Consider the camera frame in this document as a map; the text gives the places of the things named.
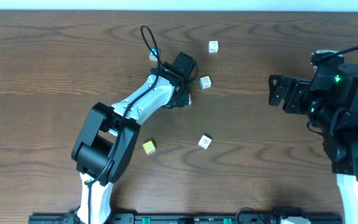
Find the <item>blue number 2 block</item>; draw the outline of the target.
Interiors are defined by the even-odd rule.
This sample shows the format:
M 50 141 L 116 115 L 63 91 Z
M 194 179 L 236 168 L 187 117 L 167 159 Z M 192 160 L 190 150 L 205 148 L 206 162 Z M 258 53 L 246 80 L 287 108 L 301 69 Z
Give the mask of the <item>blue number 2 block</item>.
M 160 51 L 159 51 L 159 49 L 151 48 L 151 50 L 149 52 L 149 59 L 151 61 L 159 62 L 160 61 Z

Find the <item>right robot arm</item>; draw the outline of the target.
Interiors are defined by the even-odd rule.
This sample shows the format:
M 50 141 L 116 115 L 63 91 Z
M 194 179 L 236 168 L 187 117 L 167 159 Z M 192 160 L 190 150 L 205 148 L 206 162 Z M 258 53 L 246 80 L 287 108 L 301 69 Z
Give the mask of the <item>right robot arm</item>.
M 344 61 L 345 50 L 311 55 L 315 75 L 268 78 L 271 106 L 308 117 L 306 127 L 323 137 L 344 207 L 346 223 L 358 223 L 358 64 Z

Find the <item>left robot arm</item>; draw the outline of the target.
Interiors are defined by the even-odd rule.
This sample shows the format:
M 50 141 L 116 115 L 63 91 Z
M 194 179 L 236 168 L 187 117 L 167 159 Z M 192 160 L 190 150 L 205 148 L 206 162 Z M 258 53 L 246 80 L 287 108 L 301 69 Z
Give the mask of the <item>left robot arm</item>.
M 74 223 L 111 219 L 112 187 L 129 165 L 142 124 L 160 108 L 190 105 L 190 75 L 197 71 L 196 60 L 180 52 L 173 63 L 151 69 L 146 82 L 127 98 L 90 109 L 71 152 L 83 184 Z

